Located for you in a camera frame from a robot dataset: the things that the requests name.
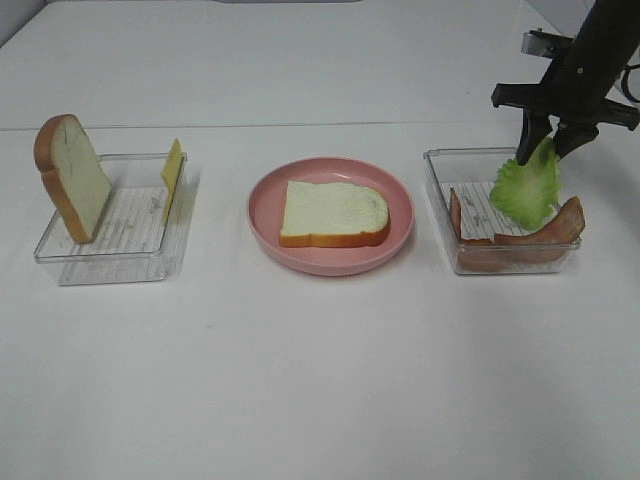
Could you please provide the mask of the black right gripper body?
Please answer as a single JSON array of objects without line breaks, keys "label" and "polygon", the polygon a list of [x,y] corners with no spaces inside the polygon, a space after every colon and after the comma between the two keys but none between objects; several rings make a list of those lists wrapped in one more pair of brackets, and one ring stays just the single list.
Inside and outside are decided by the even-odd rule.
[{"label": "black right gripper body", "polygon": [[629,58],[595,42],[583,48],[576,42],[563,54],[549,58],[542,80],[533,84],[498,84],[494,106],[510,106],[554,115],[571,123],[609,123],[633,130],[639,113],[607,98]]}]

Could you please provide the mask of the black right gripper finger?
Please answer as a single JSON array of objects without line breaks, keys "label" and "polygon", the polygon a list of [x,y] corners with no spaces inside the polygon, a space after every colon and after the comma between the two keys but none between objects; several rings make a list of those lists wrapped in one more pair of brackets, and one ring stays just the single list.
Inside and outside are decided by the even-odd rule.
[{"label": "black right gripper finger", "polygon": [[551,123],[547,115],[532,110],[523,111],[522,131],[516,150],[516,161],[524,166],[540,142],[551,132]]},{"label": "black right gripper finger", "polygon": [[599,134],[594,124],[560,121],[553,137],[556,155],[562,159],[574,150],[592,142]]}]

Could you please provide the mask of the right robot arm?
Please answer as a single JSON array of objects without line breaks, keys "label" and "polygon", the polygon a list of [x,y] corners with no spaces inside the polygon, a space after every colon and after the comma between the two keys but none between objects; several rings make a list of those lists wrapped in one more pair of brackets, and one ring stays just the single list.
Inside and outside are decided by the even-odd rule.
[{"label": "right robot arm", "polygon": [[593,141],[600,123],[634,130],[638,110],[609,100],[607,94],[638,47],[637,1],[595,2],[574,38],[539,30],[524,33],[521,51],[551,63],[540,82],[498,84],[491,95],[495,107],[523,111],[517,162],[526,164],[552,131],[551,116],[559,119],[553,143],[561,157]]}]

